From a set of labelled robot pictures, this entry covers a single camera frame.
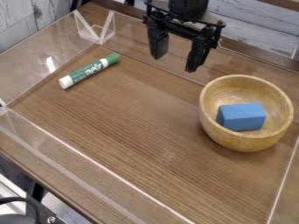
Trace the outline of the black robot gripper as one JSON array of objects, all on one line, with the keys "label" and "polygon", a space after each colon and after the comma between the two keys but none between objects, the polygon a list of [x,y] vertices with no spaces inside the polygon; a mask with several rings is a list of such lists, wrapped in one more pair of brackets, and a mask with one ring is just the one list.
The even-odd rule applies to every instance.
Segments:
[{"label": "black robot gripper", "polygon": [[168,52],[172,33],[192,40],[186,71],[203,65],[211,48],[220,42],[226,22],[208,13],[210,0],[144,0],[149,51],[156,60]]}]

